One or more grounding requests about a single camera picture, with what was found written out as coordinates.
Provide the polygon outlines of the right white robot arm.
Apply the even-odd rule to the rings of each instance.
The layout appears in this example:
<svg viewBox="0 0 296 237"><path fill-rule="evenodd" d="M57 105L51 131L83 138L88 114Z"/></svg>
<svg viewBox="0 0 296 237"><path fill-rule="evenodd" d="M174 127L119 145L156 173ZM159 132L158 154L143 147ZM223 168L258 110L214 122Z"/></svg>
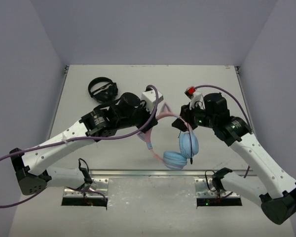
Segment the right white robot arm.
<svg viewBox="0 0 296 237"><path fill-rule="evenodd" d="M187 131L188 127L206 127L236 152L254 171L261 184L240 177L229 168L222 168L212 176L212 183L220 194L230 191L242 195L259 206L265 216L277 225L296 213L296 179L286 173L262 147L250 126L241 118L230 115L227 101L221 93L203 96L199 92L185 92L189 104L181 107L180 117L173 127Z"/></svg>

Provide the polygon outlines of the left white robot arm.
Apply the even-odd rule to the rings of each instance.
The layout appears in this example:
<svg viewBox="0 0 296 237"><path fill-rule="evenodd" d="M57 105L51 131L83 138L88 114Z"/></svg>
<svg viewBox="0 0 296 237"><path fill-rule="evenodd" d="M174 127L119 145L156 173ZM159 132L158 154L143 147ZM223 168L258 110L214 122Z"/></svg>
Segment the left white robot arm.
<svg viewBox="0 0 296 237"><path fill-rule="evenodd" d="M158 91L150 90L141 97L125 92L118 99L96 106L71 127L29 149L10 151L16 178L23 195L34 195L47 187L68 187L86 191L93 180L87 168L54 167L54 163L74 151L99 142L116 140L116 132L136 127L146 132L157 125L155 113L163 100Z"/></svg>

